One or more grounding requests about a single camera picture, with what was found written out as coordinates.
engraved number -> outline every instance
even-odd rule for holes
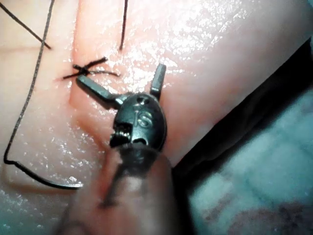
[[[138,125],[143,128],[151,128],[152,127],[152,115],[147,111],[140,112],[136,110],[134,126],[138,126]]]

